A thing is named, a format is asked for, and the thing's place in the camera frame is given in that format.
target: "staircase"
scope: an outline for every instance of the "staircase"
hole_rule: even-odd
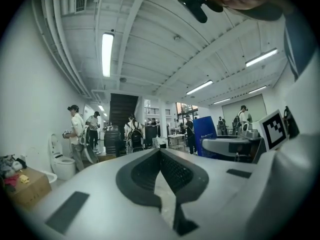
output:
[[[118,126],[121,138],[124,138],[124,127],[129,121],[130,114],[134,114],[138,102],[137,96],[111,93],[109,121]]]

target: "white t-shirt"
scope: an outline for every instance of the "white t-shirt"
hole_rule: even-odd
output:
[[[95,118],[93,115],[90,116],[87,120],[88,123],[90,123],[89,128],[91,131],[97,131],[98,130],[98,117]]]
[[[130,122],[127,122],[125,125],[124,125],[124,130],[125,131],[128,131],[128,134],[130,132],[132,132],[135,128],[137,128],[138,130],[140,130],[140,132],[142,133],[142,125],[141,123],[138,123],[137,121],[135,121],[135,124],[133,124],[133,121],[130,121]]]
[[[244,124],[247,122],[245,112],[239,111],[238,117],[239,117],[240,123],[241,123],[241,125],[242,125],[242,127],[243,127]]]
[[[71,137],[70,138],[70,143],[71,144],[79,144],[78,136],[80,137],[84,131],[85,123],[82,117],[76,113],[72,118],[71,118],[71,123],[72,123],[72,132],[76,133],[76,137]]]

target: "toilet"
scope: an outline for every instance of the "toilet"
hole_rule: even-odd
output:
[[[63,155],[62,145],[55,134],[50,136],[49,151],[51,167],[58,179],[71,179],[76,174],[76,161]]]
[[[41,170],[40,172],[44,173],[49,180],[51,190],[55,190],[58,187],[57,179],[58,176],[52,172]]]
[[[27,164],[28,167],[44,173],[49,180],[51,190],[55,190],[58,187],[58,185],[57,185],[58,176],[52,172],[41,170],[42,166],[41,166],[41,162],[39,159],[39,155],[40,154],[37,151],[37,149],[35,149],[34,147],[31,147],[26,151],[25,154],[21,155],[20,158],[23,161],[25,161],[25,163]]]

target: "cardboard box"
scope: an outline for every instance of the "cardboard box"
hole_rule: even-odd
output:
[[[18,174],[27,176],[29,183],[24,184],[17,179],[15,191],[9,192],[8,196],[16,205],[30,210],[51,191],[51,186],[47,175],[40,171],[26,168]]]

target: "fluorescent light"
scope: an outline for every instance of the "fluorescent light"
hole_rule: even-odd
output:
[[[206,87],[206,86],[209,86],[209,85],[211,85],[211,84],[213,84],[213,83],[214,83],[214,82],[212,82],[211,80],[206,81],[205,83],[201,84],[201,85],[198,86],[197,88],[194,88],[193,90],[188,91],[188,92],[186,93],[186,95],[193,94],[194,92],[199,91],[200,89],[202,89],[202,88],[204,88],[204,87]]]
[[[272,49],[271,51],[268,51],[266,54],[264,54],[262,56],[254,58],[252,60],[249,60],[248,62],[245,63],[245,65],[247,67],[252,66],[253,64],[256,64],[256,63],[258,63],[258,62],[260,62],[260,61],[262,61],[262,60],[264,60],[264,59],[266,59],[266,58],[268,58],[268,57],[270,57],[272,55],[275,55],[277,52],[278,52],[278,49],[274,48],[274,49]]]
[[[226,102],[226,101],[228,101],[228,100],[230,100],[230,98],[227,98],[227,99],[224,99],[224,100],[217,101],[217,102],[215,102],[215,103],[213,103],[213,104],[218,104],[218,103],[221,103],[221,102]]]
[[[114,35],[104,33],[102,35],[102,74],[104,77],[110,77],[111,52],[114,43]]]
[[[264,89],[264,88],[266,88],[266,87],[267,87],[267,86],[261,87],[261,88],[256,89],[256,90],[252,90],[252,91],[249,92],[249,94],[252,94],[252,93],[254,93],[254,92],[260,91],[260,90],[262,90],[262,89]]]

